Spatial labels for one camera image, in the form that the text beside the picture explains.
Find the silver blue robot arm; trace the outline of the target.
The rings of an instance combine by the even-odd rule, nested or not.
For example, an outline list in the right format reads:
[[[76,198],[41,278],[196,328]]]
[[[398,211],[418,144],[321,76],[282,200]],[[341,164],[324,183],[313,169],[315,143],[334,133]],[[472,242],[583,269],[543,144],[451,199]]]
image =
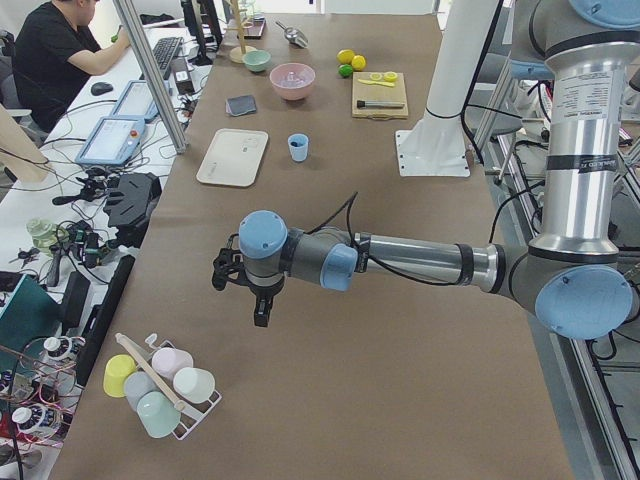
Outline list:
[[[438,244],[317,228],[289,228],[256,211],[239,227],[237,283],[255,295],[266,326],[286,278],[344,291],[369,264],[419,283],[474,285],[514,300],[550,331],[591,340],[628,317],[633,291],[608,234],[618,170],[627,65],[639,53],[635,1],[519,1],[512,57],[554,76],[540,233],[524,248]]]

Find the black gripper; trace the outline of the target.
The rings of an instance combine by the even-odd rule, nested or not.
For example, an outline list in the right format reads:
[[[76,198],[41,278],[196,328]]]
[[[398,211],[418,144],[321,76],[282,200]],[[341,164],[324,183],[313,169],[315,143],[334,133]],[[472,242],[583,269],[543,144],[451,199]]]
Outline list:
[[[284,287],[284,276],[249,281],[249,289],[256,296],[254,325],[266,328],[269,325],[272,304]]]

